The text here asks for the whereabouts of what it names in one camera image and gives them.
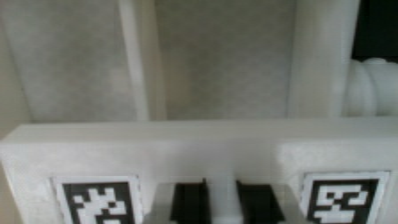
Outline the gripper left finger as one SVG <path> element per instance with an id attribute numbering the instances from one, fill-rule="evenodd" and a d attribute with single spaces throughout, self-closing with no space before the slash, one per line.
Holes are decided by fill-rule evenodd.
<path id="1" fill-rule="evenodd" d="M 209 191 L 205 181 L 173 186 L 168 220 L 175 224 L 211 224 Z"/>

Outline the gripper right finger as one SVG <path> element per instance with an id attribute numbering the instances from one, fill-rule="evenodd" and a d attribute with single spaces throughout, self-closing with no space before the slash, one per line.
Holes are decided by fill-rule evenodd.
<path id="1" fill-rule="evenodd" d="M 285 218 L 268 184 L 236 182 L 243 224 L 278 224 Z"/>

